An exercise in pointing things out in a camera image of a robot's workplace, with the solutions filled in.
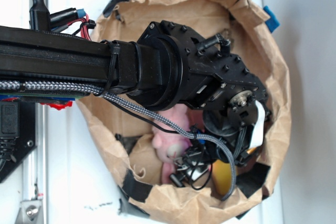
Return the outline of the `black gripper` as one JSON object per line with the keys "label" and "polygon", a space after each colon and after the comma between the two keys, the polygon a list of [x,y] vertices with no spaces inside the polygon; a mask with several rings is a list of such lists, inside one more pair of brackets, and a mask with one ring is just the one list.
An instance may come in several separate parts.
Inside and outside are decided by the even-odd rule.
{"label": "black gripper", "polygon": [[243,167],[263,145],[264,126],[270,113],[266,99],[249,98],[244,106],[233,103],[224,111],[204,111],[203,122],[206,133],[222,140],[235,165]]}

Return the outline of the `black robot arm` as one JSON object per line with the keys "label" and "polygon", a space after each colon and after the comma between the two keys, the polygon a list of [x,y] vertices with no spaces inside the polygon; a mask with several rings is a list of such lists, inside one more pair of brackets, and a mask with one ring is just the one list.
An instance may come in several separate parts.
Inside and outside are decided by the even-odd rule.
{"label": "black robot arm", "polygon": [[206,132],[220,137],[235,163],[254,155],[259,115],[269,115],[260,79],[220,34],[152,22],[136,42],[93,42],[72,35],[1,27],[1,97],[66,104],[89,94],[126,94],[144,108],[178,103],[203,110]]}

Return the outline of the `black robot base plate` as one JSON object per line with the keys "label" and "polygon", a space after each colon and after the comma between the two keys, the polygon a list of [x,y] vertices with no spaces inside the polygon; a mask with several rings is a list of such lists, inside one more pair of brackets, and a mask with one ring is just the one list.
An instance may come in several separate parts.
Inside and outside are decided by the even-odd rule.
{"label": "black robot base plate", "polygon": [[36,147],[36,111],[33,103],[1,102],[1,182]]}

